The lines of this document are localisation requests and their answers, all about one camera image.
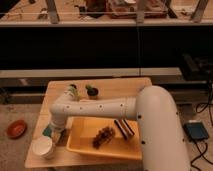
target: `power cord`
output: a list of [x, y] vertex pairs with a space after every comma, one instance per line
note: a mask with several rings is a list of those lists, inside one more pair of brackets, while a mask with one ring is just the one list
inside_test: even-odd
[[207, 81], [207, 85], [208, 85], [208, 101], [207, 101], [207, 103], [198, 103], [196, 105], [195, 110], [196, 110], [196, 113], [201, 113], [206, 108], [208, 108], [211, 126], [213, 127], [213, 118], [212, 118], [212, 112], [211, 112], [211, 107], [213, 105], [212, 104], [212, 100], [213, 100], [213, 83], [211, 81]]
[[[205, 141], [202, 141], [202, 142], [204, 142], [204, 144], [205, 144], [205, 149], [206, 149], [206, 151], [208, 151], [208, 143], [207, 142], [205, 142]], [[197, 142], [195, 142], [195, 146], [197, 147], [197, 149], [198, 149], [198, 151], [200, 152], [200, 154], [202, 153], [202, 151], [201, 151], [201, 149], [199, 148], [199, 146], [198, 146], [198, 143]], [[203, 157], [203, 159], [206, 161], [206, 162], [208, 162], [209, 164], [211, 164], [211, 165], [213, 165], [213, 162], [212, 161], [210, 161], [209, 159], [207, 159], [205, 156], [204, 156], [204, 154], [202, 155], [202, 157]]]
[[209, 164], [213, 165], [213, 162], [210, 161], [209, 159], [207, 159], [207, 158], [204, 156], [204, 155], [206, 154], [206, 152], [208, 151], [208, 143], [205, 142], [205, 141], [202, 141], [202, 142], [204, 142], [204, 144], [205, 144], [204, 151], [201, 151], [201, 149], [200, 149], [199, 146], [198, 146], [197, 141], [193, 141], [193, 143], [194, 143], [195, 146], [197, 147], [197, 149], [198, 149], [198, 151], [199, 151], [200, 154], [199, 154], [198, 156], [196, 156], [194, 159], [191, 160], [191, 166], [192, 166], [193, 168], [197, 169], [198, 171], [202, 171], [202, 170], [201, 170], [199, 167], [197, 167], [196, 165], [194, 165], [193, 163], [194, 163], [196, 160], [200, 159], [201, 157], [202, 157], [205, 161], [207, 161]]

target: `white cup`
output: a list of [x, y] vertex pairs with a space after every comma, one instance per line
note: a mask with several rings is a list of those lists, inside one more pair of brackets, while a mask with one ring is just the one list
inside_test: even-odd
[[50, 159], [53, 157], [55, 145], [50, 137], [41, 136], [36, 139], [33, 143], [32, 150], [33, 153], [44, 157], [46, 159]]

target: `orange bowl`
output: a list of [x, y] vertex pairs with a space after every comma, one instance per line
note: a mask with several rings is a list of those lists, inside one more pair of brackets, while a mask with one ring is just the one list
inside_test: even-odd
[[15, 139], [24, 134], [27, 128], [27, 124], [24, 120], [14, 121], [7, 128], [7, 136], [9, 138]]

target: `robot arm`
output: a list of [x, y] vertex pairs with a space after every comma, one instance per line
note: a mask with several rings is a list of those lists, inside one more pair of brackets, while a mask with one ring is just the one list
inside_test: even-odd
[[145, 171], [190, 171], [178, 111], [165, 89], [145, 87], [136, 98], [89, 102], [71, 100], [74, 97], [64, 92], [52, 105], [50, 125], [53, 130], [62, 131], [69, 116], [137, 120]]

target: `orange tray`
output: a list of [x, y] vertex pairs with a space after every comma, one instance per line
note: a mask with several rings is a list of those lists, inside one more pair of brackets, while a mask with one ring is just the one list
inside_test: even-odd
[[[76, 117], [73, 119], [67, 149], [81, 154], [141, 160], [137, 122], [128, 121], [128, 123], [135, 132], [135, 135], [126, 141], [114, 124], [114, 119]], [[99, 149], [96, 149], [93, 147], [92, 141], [98, 134], [98, 131], [106, 126], [115, 129], [115, 137], [109, 143], [102, 144]]]

